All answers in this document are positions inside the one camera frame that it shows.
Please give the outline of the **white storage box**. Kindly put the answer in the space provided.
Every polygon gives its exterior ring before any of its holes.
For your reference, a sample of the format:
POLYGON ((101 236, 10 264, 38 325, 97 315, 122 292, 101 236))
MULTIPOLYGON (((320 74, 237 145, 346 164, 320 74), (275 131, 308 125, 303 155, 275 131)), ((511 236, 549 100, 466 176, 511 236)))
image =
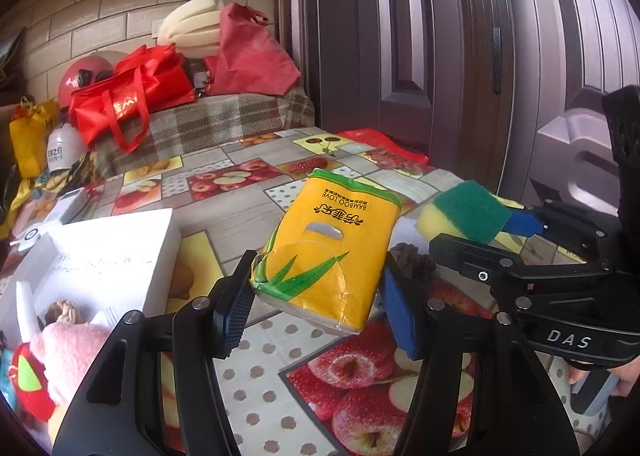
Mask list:
POLYGON ((43 317, 70 300, 87 322, 103 310, 165 312, 181 242, 168 208, 107 216, 56 228, 38 239, 1 296, 1 331, 9 346, 25 340, 20 319, 43 317))

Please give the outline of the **red helmet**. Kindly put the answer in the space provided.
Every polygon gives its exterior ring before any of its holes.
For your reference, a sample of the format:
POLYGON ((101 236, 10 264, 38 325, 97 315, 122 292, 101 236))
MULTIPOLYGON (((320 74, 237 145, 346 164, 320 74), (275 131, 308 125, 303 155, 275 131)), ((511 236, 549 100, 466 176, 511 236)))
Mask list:
POLYGON ((104 80, 113 75, 113 65, 103 56, 96 54, 81 57, 66 69, 58 84, 58 104, 70 106, 72 94, 85 86, 104 80))

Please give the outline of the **plaid brown cloth cover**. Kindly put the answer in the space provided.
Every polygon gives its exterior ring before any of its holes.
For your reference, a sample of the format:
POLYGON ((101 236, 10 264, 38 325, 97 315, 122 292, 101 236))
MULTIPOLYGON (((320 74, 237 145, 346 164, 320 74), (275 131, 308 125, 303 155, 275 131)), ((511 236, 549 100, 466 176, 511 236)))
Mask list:
POLYGON ((152 114, 148 133, 132 153, 122 152, 109 135, 101 136, 94 143, 93 165, 107 179, 240 138, 313 125, 314 104, 302 88, 283 96, 206 96, 152 114))

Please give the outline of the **white power bank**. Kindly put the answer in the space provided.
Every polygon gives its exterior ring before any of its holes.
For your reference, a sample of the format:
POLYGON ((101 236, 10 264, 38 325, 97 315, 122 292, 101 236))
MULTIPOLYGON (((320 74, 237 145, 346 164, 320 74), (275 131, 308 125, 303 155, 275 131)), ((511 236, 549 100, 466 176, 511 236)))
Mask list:
POLYGON ((85 187, 72 190, 59 197, 55 205, 43 220, 45 224, 72 222, 82 210, 86 208, 90 200, 89 191, 85 187))

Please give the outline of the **fruit pattern tablecloth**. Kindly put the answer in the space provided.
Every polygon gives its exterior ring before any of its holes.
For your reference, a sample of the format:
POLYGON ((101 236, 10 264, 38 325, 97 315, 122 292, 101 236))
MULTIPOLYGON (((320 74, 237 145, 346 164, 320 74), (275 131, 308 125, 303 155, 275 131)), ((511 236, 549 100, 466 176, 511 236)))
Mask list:
POLYGON ((422 242, 414 218, 458 182, 431 167, 394 169, 388 153, 336 135, 257 135, 99 185, 72 240, 18 274, 40 322, 70 300, 84 322, 108 326, 132 309, 177 311, 256 249, 264 281, 241 343, 216 365, 240 452, 390 454, 420 363, 398 348, 375 288, 358 282, 371 267, 361 235, 271 238, 308 202, 317 169, 393 194, 402 205, 393 240, 411 245, 422 242))

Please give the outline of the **blue tissue pack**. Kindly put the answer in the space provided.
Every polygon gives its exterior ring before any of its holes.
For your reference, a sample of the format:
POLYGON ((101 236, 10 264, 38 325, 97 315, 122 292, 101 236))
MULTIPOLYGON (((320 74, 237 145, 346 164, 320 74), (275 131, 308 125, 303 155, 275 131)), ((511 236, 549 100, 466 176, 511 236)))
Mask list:
POLYGON ((0 364, 0 391, 8 405, 12 410, 16 409, 17 399, 16 393, 9 377, 9 368, 12 363, 13 351, 10 349, 1 350, 0 364))

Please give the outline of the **white safety helmet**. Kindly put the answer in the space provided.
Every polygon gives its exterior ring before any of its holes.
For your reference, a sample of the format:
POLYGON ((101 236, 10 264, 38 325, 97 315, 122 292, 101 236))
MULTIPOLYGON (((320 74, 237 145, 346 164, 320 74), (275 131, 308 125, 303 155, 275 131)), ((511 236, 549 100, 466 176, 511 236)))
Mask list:
POLYGON ((80 133, 71 124, 61 124, 52 130, 48 138, 48 170, 70 170, 86 153, 88 147, 80 133))

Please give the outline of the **yellow green scrub sponge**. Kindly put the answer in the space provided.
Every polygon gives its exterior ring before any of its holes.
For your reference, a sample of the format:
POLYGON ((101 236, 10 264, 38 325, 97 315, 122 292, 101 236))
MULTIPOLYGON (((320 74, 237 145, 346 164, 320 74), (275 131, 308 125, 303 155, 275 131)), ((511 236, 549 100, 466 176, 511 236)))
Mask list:
POLYGON ((428 242, 439 234, 490 244, 524 206, 492 194, 474 181, 464 181, 437 194, 421 210, 416 230, 428 242))

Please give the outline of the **yellow bamboo tissue pack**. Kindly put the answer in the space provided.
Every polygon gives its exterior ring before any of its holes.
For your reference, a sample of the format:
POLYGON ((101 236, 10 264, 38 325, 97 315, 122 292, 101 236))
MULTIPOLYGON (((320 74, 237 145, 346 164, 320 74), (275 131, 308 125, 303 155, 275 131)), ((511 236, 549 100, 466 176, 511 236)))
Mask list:
POLYGON ((252 263, 257 297, 342 334, 360 332, 400 210, 387 190, 314 170, 252 263))

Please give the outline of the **pink fluffy plush toy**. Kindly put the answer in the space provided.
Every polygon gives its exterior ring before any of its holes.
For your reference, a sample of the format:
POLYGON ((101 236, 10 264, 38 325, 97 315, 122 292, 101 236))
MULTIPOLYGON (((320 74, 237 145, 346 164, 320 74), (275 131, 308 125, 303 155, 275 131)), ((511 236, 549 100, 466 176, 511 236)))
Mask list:
POLYGON ((111 331, 102 325, 52 323, 35 334, 29 349, 44 366, 48 392, 69 406, 111 331))

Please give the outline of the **cream foam roll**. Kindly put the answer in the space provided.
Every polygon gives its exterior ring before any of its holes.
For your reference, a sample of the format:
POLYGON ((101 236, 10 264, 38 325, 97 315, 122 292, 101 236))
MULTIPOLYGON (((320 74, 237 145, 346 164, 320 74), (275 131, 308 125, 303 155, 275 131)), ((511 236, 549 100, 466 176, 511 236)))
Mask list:
POLYGON ((221 0, 190 0, 165 17, 157 31, 159 46, 173 44, 190 60, 217 56, 221 42, 221 0))

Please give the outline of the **dark red fabric bag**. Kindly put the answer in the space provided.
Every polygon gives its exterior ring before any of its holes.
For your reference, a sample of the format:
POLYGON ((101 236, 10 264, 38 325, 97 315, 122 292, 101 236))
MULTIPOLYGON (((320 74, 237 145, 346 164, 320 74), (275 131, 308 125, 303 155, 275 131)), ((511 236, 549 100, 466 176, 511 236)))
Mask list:
POLYGON ((204 58, 207 95, 283 96, 298 85, 300 71, 268 25, 269 18, 251 6, 231 3, 222 9, 218 55, 204 58))

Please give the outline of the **yellow shopping bag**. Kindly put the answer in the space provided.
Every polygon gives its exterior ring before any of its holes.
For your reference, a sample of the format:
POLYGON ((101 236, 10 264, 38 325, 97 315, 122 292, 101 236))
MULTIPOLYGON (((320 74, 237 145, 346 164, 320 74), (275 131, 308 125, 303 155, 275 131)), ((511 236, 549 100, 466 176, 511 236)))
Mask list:
POLYGON ((33 179, 47 167, 47 145, 51 131, 60 123, 55 100, 34 104, 24 96, 14 108, 9 124, 18 170, 23 179, 33 179))

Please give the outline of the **red apple plush toy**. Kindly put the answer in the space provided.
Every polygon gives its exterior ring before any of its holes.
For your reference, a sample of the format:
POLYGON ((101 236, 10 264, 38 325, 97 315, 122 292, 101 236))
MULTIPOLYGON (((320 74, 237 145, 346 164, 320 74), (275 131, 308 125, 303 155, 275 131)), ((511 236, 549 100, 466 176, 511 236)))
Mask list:
POLYGON ((28 342, 20 344, 13 352, 8 375, 17 402, 36 419, 47 422, 55 404, 48 391, 44 366, 37 360, 28 342))

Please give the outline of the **dark wooden door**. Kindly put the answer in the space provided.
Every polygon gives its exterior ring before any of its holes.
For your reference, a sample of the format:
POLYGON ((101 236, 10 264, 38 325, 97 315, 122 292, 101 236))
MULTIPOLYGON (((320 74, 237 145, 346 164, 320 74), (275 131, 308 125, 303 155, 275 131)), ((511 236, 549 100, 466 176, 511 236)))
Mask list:
POLYGON ((517 202, 618 209, 601 100, 639 81, 639 0, 278 0, 278 26, 320 128, 381 131, 517 202))

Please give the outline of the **brown white knotted rope toy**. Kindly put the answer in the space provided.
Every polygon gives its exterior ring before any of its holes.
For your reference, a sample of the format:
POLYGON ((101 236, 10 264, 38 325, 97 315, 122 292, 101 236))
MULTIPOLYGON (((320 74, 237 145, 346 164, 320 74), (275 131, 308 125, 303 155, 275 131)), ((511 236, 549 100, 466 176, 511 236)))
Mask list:
POLYGON ((85 320, 80 309, 70 300, 58 300, 50 304, 44 314, 46 325, 54 323, 84 324, 85 320))

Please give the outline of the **blue grey knotted rope toy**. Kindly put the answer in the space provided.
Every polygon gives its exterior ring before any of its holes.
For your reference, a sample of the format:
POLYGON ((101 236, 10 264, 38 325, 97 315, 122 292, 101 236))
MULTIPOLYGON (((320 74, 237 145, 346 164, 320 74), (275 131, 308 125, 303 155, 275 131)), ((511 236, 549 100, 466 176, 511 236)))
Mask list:
POLYGON ((436 263, 429 254, 420 254, 417 246, 401 242, 390 248, 403 276, 417 280, 422 286, 435 277, 436 263))

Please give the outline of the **white round wireless charger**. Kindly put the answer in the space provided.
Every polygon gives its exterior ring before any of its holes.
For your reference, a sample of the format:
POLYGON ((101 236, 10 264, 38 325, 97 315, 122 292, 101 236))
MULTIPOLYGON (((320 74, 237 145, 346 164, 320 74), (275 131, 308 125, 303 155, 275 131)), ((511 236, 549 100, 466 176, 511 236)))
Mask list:
POLYGON ((16 247, 18 252, 31 250, 38 240, 47 233, 47 227, 44 224, 38 224, 33 228, 24 231, 20 236, 10 242, 12 247, 16 247))

